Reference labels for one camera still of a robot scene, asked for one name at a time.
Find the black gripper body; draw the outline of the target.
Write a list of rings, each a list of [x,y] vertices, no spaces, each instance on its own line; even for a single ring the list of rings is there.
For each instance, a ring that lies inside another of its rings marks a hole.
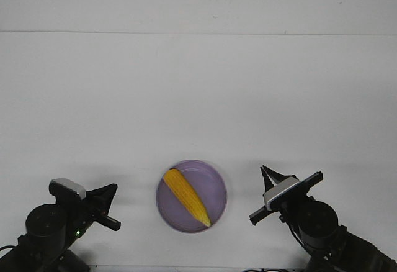
[[[78,203],[77,227],[83,230],[88,229],[94,222],[101,224],[113,231],[120,230],[121,222],[104,215],[104,204],[84,199]]]
[[[323,180],[323,173],[321,171],[315,172],[311,176],[307,177],[303,181],[300,181],[297,186],[295,186],[292,190],[287,192],[281,199],[276,203],[276,211],[281,212],[282,205],[294,201],[295,199],[304,199],[307,198],[307,193],[314,185],[318,184]],[[256,225],[261,220],[265,219],[267,216],[274,213],[272,211],[268,211],[265,204],[249,215],[249,220],[252,225]]]

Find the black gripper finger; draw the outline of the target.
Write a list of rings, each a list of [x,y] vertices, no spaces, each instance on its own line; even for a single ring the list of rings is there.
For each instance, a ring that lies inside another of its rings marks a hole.
[[[265,191],[269,191],[270,189],[272,189],[274,187],[274,184],[273,184],[272,180],[270,179],[269,175],[267,174],[267,170],[266,170],[265,166],[261,166],[260,170],[262,173],[262,177],[264,179]]]
[[[111,204],[117,192],[118,185],[115,183],[93,189],[86,192],[86,197],[90,201],[100,204]]]
[[[266,170],[267,170],[267,174],[269,175],[270,179],[272,180],[273,184],[279,184],[282,181],[285,181],[288,178],[295,178],[298,179],[295,175],[283,175],[281,173],[278,173],[272,169],[270,169],[269,167],[265,166]]]
[[[108,216],[117,188],[108,188],[104,193],[104,215]]]

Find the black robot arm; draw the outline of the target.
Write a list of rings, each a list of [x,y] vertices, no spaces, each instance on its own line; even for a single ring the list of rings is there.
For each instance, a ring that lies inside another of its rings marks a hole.
[[[67,178],[50,181],[55,203],[33,209],[25,220],[26,233],[17,245],[6,247],[1,271],[90,271],[90,266],[71,251],[94,223],[114,231],[121,223],[109,216],[116,184],[86,190]]]
[[[278,212],[280,221],[310,256],[305,271],[396,271],[396,260],[348,232],[330,205],[309,196],[309,190],[323,180],[322,172],[299,180],[265,165],[260,171],[264,205],[249,220],[256,225]]]

